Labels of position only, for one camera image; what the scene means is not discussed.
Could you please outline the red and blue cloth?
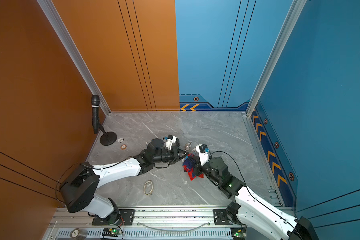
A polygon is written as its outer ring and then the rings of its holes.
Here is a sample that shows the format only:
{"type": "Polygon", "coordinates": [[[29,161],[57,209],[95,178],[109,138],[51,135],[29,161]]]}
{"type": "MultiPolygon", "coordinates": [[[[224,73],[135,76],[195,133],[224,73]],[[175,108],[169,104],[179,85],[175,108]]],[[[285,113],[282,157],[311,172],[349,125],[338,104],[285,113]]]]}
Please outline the red and blue cloth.
{"type": "Polygon", "coordinates": [[[193,171],[193,165],[195,163],[194,162],[195,157],[198,157],[198,156],[195,156],[194,154],[189,154],[183,162],[184,172],[188,173],[188,176],[191,181],[194,180],[194,179],[192,179],[192,171],[193,171]]]}

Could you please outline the rose gold watch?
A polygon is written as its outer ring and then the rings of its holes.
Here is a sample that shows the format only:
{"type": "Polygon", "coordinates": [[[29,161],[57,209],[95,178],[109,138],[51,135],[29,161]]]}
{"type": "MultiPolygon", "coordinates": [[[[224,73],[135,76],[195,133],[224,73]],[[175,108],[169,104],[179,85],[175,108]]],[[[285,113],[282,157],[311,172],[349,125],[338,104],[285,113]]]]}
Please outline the rose gold watch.
{"type": "Polygon", "coordinates": [[[192,143],[188,142],[187,144],[185,144],[185,150],[189,151],[191,149],[192,143]]]}

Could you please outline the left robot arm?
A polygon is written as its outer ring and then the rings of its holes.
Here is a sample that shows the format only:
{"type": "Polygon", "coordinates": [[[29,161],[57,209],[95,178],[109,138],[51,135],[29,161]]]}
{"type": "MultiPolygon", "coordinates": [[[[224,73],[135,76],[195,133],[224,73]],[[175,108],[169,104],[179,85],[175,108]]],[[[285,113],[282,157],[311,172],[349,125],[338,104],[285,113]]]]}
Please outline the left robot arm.
{"type": "Polygon", "coordinates": [[[120,179],[143,175],[157,163],[166,167],[183,160],[187,151],[180,148],[177,137],[153,139],[138,155],[107,165],[80,164],[59,187],[69,213],[87,212],[109,225],[121,219],[121,212],[111,198],[104,198],[96,191],[103,185],[120,179]]]}

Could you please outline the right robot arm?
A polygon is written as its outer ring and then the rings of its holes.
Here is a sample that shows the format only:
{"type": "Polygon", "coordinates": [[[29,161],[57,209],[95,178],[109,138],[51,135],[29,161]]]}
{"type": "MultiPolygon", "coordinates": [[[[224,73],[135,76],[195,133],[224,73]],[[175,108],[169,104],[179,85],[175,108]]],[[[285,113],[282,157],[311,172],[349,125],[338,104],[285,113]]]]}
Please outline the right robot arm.
{"type": "Polygon", "coordinates": [[[297,219],[256,195],[245,181],[229,172],[221,157],[208,157],[204,161],[191,154],[186,160],[190,162],[193,175],[204,175],[232,201],[227,207],[227,215],[233,222],[247,225],[270,240],[319,238],[308,219],[297,219]]]}

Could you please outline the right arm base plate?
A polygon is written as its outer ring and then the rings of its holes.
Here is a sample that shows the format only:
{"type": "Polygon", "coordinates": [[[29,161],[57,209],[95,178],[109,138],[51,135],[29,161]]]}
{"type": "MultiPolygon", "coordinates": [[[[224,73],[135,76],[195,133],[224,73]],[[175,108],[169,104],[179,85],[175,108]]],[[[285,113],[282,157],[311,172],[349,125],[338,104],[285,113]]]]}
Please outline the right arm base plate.
{"type": "Polygon", "coordinates": [[[213,209],[214,223],[216,226],[237,225],[237,219],[227,209],[213,209]]]}

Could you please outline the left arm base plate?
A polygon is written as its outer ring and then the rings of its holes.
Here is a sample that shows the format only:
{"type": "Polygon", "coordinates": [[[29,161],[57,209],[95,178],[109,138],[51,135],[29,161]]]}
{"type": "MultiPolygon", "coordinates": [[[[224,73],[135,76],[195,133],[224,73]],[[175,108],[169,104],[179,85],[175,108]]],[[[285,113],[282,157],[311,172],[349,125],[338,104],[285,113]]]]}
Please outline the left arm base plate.
{"type": "Polygon", "coordinates": [[[135,217],[135,209],[120,209],[117,215],[111,214],[105,219],[95,216],[93,226],[131,226],[135,217]]]}

